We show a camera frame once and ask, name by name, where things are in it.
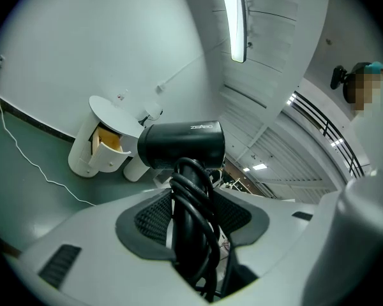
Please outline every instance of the white cable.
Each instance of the white cable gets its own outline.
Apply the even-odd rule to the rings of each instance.
[[[61,186],[61,187],[64,187],[72,196],[75,197],[75,199],[77,201],[81,201],[82,203],[87,203],[87,204],[90,204],[92,206],[96,206],[95,204],[92,204],[88,201],[84,201],[84,200],[80,200],[79,198],[77,198],[69,189],[68,187],[66,187],[65,185],[63,184],[60,184],[59,182],[55,182],[53,180],[48,180],[47,176],[45,175],[45,173],[43,173],[43,170],[40,168],[39,165],[33,163],[30,161],[30,159],[28,157],[26,157],[26,155],[23,153],[23,151],[21,151],[19,145],[18,145],[18,142],[17,140],[15,139],[15,137],[10,133],[10,131],[7,129],[6,127],[6,123],[4,122],[4,113],[3,113],[3,109],[1,108],[1,104],[0,104],[0,111],[1,111],[1,122],[3,123],[3,127],[4,127],[4,130],[9,134],[9,136],[11,138],[13,138],[13,141],[15,142],[15,146],[16,148],[19,150],[19,152],[21,153],[21,155],[24,157],[24,159],[26,159],[27,161],[29,161],[29,163],[32,165],[32,166],[35,166],[36,168],[39,169],[39,171],[43,174],[44,178],[45,178],[45,181],[47,181],[49,184],[55,184],[55,185],[58,185],[58,186]]]

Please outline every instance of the gray floor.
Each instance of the gray floor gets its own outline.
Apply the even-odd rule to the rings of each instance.
[[[146,173],[137,183],[129,183],[122,176],[122,169],[99,172],[91,179],[80,178],[68,167],[71,143],[7,113],[4,118],[24,154],[41,166],[49,180],[68,186],[81,200],[97,205],[156,188],[150,174]],[[48,184],[40,171],[20,155],[4,131],[0,116],[0,238],[23,251],[86,207],[91,206],[77,201],[65,188]]]

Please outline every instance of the railing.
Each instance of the railing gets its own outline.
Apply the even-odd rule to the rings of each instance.
[[[295,92],[292,95],[293,101],[290,105],[305,118],[307,118],[323,135],[329,140],[332,147],[336,147],[349,167],[349,173],[354,178],[364,176],[363,169],[353,153],[352,148],[338,128],[311,102],[304,98],[300,93]]]

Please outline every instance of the ceiling light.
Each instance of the ceiling light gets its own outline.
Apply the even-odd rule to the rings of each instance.
[[[267,166],[264,163],[261,163],[257,166],[253,166],[254,170],[261,170],[261,169],[266,169],[266,168],[267,168]]]
[[[231,59],[245,62],[247,54],[247,21],[244,0],[224,0],[229,21]]]

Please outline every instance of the fluorescent light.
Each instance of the fluorescent light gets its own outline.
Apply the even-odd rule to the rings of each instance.
[[[244,0],[224,0],[229,21],[231,59],[245,62],[247,54],[247,21]]]
[[[253,166],[254,170],[261,170],[261,169],[266,169],[266,168],[267,168],[267,166],[264,163],[261,163],[257,166]]]

